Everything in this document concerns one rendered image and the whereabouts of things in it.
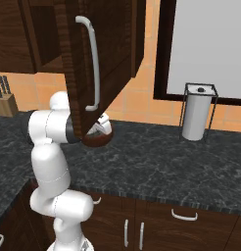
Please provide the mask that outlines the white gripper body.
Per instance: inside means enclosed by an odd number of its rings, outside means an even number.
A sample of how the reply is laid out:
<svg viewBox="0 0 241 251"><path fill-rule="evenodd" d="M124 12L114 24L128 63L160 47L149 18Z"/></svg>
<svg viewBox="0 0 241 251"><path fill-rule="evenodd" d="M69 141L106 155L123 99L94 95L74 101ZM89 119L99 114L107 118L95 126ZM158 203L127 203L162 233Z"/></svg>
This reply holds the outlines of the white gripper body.
<svg viewBox="0 0 241 251"><path fill-rule="evenodd" d="M112 126L109 121L109 116L106 113L103 113L98 119L98 123L100 125L100 130L104 134L110 134L112 132Z"/></svg>

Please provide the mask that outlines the dark brown bowl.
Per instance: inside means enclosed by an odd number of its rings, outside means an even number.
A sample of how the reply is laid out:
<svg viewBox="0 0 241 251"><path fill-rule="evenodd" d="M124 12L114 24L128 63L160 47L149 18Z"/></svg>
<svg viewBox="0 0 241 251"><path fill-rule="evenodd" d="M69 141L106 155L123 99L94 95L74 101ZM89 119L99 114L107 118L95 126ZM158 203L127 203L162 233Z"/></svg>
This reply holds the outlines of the dark brown bowl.
<svg viewBox="0 0 241 251"><path fill-rule="evenodd" d="M88 147L102 147L107 145L114 133L105 134L98 128L92 128L88 133L81 139L82 143Z"/></svg>

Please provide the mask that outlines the dark wood open cabinet door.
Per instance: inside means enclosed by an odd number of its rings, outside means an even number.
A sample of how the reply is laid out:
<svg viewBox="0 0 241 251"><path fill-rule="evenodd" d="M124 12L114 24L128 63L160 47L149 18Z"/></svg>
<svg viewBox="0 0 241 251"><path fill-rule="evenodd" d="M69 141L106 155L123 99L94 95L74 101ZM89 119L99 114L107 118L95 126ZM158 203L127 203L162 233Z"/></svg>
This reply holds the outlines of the dark wood open cabinet door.
<svg viewBox="0 0 241 251"><path fill-rule="evenodd" d="M146 0L54 0L73 132L83 137L136 76L144 57ZM95 30L100 100L95 101L86 17Z"/></svg>

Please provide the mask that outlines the dark wood base cabinet door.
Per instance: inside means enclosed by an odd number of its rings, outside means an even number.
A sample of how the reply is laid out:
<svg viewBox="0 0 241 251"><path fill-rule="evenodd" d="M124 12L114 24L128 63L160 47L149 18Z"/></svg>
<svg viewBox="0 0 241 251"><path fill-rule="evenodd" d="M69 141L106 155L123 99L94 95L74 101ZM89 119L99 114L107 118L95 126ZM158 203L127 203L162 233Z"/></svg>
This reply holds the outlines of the dark wood base cabinet door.
<svg viewBox="0 0 241 251"><path fill-rule="evenodd" d="M135 200L86 191L94 201L91 217L81 224L94 251L134 251ZM128 219L128 246L124 247L124 221Z"/></svg>
<svg viewBox="0 0 241 251"><path fill-rule="evenodd" d="M161 232L144 232L142 251L223 251L229 238L221 236L172 236Z"/></svg>

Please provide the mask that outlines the dark wood corner base cabinet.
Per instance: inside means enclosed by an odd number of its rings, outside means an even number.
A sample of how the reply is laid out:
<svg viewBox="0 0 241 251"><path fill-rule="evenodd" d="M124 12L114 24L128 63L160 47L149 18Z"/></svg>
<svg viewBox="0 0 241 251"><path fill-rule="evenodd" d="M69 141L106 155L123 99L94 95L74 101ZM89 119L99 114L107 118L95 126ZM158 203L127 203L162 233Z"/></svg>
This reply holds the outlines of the dark wood corner base cabinet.
<svg viewBox="0 0 241 251"><path fill-rule="evenodd" d="M0 251L46 251L55 240L53 220L30 209L36 187L36 180L30 179L0 217Z"/></svg>

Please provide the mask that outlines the white paper towel roll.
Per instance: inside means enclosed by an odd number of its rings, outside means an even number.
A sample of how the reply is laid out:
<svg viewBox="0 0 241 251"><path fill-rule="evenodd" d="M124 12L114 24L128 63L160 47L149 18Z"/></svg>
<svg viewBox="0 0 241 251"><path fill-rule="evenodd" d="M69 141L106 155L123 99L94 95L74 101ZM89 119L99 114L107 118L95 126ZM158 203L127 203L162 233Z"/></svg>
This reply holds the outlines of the white paper towel roll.
<svg viewBox="0 0 241 251"><path fill-rule="evenodd" d="M198 141L203 138L212 95L215 92L209 85L194 84L188 86L188 91L182 136Z"/></svg>

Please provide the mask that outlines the light wood knife block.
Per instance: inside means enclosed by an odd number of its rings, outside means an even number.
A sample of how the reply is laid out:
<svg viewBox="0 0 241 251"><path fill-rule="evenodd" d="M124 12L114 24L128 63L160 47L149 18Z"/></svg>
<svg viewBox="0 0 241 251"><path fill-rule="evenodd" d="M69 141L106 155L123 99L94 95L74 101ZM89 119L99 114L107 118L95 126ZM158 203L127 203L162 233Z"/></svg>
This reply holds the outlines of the light wood knife block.
<svg viewBox="0 0 241 251"><path fill-rule="evenodd" d="M13 94L4 94L0 98L0 116L12 118L19 112L15 96Z"/></svg>

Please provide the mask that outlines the black framed window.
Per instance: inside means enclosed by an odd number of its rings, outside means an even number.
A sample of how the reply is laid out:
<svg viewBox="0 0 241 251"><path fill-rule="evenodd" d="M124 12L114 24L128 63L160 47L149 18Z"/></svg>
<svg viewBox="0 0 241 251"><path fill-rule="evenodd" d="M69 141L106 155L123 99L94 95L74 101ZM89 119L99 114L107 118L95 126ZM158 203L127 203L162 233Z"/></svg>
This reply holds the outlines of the black framed window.
<svg viewBox="0 0 241 251"><path fill-rule="evenodd" d="M180 101L187 82L241 106L241 0L161 0L154 98Z"/></svg>

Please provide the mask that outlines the dark wood drawer front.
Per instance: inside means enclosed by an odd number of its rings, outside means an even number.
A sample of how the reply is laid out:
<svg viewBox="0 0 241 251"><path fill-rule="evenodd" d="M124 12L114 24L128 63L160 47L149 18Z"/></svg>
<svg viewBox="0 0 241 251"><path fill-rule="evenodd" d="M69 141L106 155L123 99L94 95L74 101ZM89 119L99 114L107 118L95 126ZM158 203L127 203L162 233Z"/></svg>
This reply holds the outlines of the dark wood drawer front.
<svg viewBox="0 0 241 251"><path fill-rule="evenodd" d="M186 222L175 219L171 215L171 209L181 216L194 217L198 213L198 220ZM149 202L136 201L136 217L144 222L144 232L161 232L172 236L221 236L227 238L232 232L238 217L200 209Z"/></svg>

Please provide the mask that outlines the dark wood wall cabinet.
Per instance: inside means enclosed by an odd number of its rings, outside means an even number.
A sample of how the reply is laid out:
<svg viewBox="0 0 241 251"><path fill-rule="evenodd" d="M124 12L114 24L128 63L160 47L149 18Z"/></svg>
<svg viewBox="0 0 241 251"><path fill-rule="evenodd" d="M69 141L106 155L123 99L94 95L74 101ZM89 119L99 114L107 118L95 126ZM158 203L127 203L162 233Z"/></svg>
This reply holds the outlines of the dark wood wall cabinet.
<svg viewBox="0 0 241 251"><path fill-rule="evenodd" d="M0 0L0 72L63 72L54 0Z"/></svg>

